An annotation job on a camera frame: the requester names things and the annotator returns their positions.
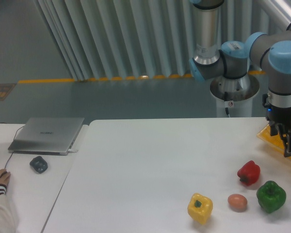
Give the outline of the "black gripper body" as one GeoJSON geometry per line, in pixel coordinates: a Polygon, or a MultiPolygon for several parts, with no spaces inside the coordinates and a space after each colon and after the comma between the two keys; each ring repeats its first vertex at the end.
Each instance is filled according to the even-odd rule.
{"type": "Polygon", "coordinates": [[[262,105],[266,108],[267,121],[291,128],[291,95],[263,94],[262,105]]]}

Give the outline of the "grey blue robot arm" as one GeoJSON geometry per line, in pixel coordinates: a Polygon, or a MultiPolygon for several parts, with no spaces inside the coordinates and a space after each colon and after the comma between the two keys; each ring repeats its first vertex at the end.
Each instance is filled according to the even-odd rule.
{"type": "Polygon", "coordinates": [[[200,18],[201,35],[197,38],[191,73],[203,81],[222,77],[234,83],[246,82],[243,92],[251,91],[247,61],[257,65],[269,77],[268,92],[262,97],[272,136],[279,135],[284,156],[291,156],[291,0],[261,0],[259,5],[274,20],[281,33],[257,32],[245,43],[227,41],[216,47],[221,0],[193,0],[200,18]]]}

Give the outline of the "striped sleeve forearm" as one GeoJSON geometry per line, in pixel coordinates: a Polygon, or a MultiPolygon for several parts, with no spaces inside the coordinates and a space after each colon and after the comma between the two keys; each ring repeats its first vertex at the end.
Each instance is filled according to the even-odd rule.
{"type": "Polygon", "coordinates": [[[0,233],[15,233],[16,224],[6,196],[6,186],[0,184],[0,233]]]}

